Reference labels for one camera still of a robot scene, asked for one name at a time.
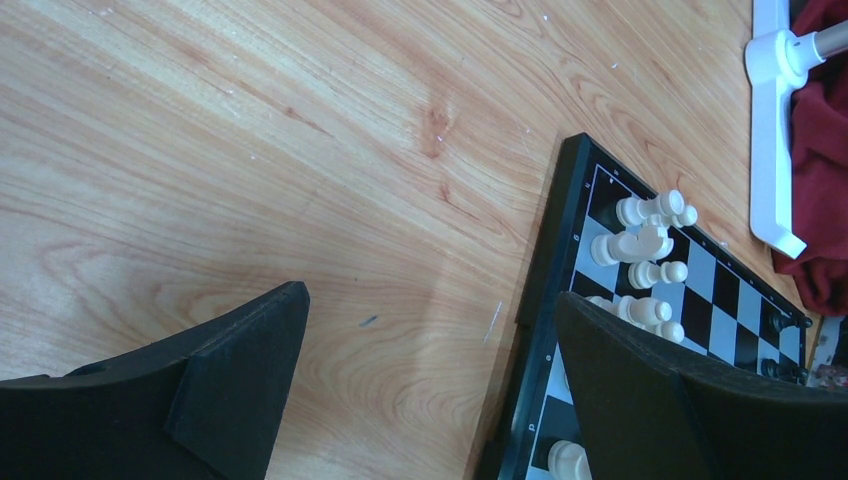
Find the black pawn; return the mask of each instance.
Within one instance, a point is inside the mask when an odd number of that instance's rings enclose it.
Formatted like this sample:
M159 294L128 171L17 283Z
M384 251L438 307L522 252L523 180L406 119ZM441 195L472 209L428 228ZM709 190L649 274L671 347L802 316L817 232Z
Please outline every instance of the black pawn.
M810 375L810 372L806 368L799 367L798 365L781 365L770 358L763 359L760 367L764 377L776 378L789 383L800 382L801 384L805 384L807 383L807 377Z
M787 317L779 313L774 313L769 323L777 333L782 332L786 327L810 328L813 326L813 321L807 317Z

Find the chessboard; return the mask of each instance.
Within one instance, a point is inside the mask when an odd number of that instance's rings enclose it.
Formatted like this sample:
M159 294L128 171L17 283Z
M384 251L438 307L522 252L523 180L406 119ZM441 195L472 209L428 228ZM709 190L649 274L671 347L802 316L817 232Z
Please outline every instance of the chessboard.
M670 227L674 246L656 262L685 263L689 274L684 282L637 289L628 279L629 264L600 266L593 259L591 243L598 236L638 233L640 227L624 227L619 221L619 200L656 195L588 135L562 143L516 319L515 363L504 410L494 438L484 447L476 478L552 480L548 453L553 444L583 443L568 365L552 322L560 292L614 304L625 296L653 297L671 306L670 321L683 326L680 345L685 348L759 375L774 376L773 371L763 372L765 365L769 370L774 365L800 370L803 328L779 330L773 324L808 319L697 226Z

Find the white plastic leg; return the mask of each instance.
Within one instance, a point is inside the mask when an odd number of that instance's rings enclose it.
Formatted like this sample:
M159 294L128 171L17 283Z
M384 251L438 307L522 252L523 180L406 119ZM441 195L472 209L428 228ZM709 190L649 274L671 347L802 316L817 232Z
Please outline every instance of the white plastic leg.
M754 0L754 38L745 47L751 81L751 231L790 258L807 247L792 233L789 97L823 60L814 34L789 31L788 0Z

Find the black square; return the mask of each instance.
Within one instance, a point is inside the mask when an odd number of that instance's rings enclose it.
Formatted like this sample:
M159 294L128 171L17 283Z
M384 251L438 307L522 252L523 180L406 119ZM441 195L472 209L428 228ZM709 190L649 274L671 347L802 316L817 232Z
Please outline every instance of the black square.
M650 288L636 288L630 284L630 279L627 278L627 272L630 271L631 263L618 264L618 279L615 281L615 294L619 297L630 295L634 298L644 298L651 296Z
M668 238L674 240L674 248L671 249L671 253L668 254L667 257L658 261L657 263L662 265L665 262L683 262L689 263L689 237L683 235L683 232L678 230L676 227L671 227L668 229Z
M624 230L624 225L618 220L615 206L622 198L633 195L617 179L604 170L598 169L595 183L592 184L592 198L589 200L589 216L616 234Z
M539 430L536 437L536 453L532 465L542 470L548 469L548 453L551 447L560 440L583 444L583 436L577 425L577 410L574 405L548 395L545 400L545 411L542 420L536 426Z
M739 277L720 263L716 263L713 304L736 319L739 308Z
M763 297L760 307L760 337L763 340L772 344L772 346L780 350L780 333L774 331L771 325L771 319L775 316L780 316L780 310L772 305Z
M752 373L757 373L760 360L760 337L739 324L736 328L736 358L733 365Z
M794 361L792 361L792 359L790 359L789 357L784 355L783 352L780 353L780 358L778 359L777 363L779 363L781 366L784 366L784 367L797 367L798 366L797 363L795 363Z
M686 338L709 350L712 321L713 304L685 287L680 323L686 331Z
M574 272L574 284L571 286L571 291L583 297L598 296L609 301L613 299L613 292L598 285L594 280L580 272Z

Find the white chess piece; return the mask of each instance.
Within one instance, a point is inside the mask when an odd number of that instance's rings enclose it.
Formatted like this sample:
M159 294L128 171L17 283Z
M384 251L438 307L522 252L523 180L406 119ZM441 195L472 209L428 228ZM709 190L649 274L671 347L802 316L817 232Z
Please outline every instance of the white chess piece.
M636 299L625 295L614 308L620 318L645 327L654 327L671 320L671 305L656 298Z
M683 325L672 321L662 322L654 326L654 333L673 343L682 342L686 336Z
M657 282L681 283L689 276L689 267L683 262L665 262L657 265L652 262L642 261L634 263L627 270L627 278L633 288L651 288Z
M655 225L642 227L638 235L620 232L616 235L598 235L592 240L590 251L598 265L610 266L619 262L635 263L642 260L659 260L671 253L674 240L668 230Z
M555 480L591 480L586 450L577 443L560 440L548 452L548 472Z
M691 227L692 225L695 225L695 222L697 221L698 210L692 205L686 205L686 207L683 209L683 213L679 215L665 216L654 214L646 218L643 225L656 225L658 227L665 228L669 228L672 226L677 228L683 228Z
M612 302L610 302L609 300L607 300L604 297L598 297L598 296L586 297L586 300L589 300L590 302L594 303L595 305L603 308L604 310L606 310L608 312L612 310Z
M625 227L641 225L651 215L673 216L680 215L686 208L683 195L677 190L661 193L652 200L625 198L615 205L618 221Z

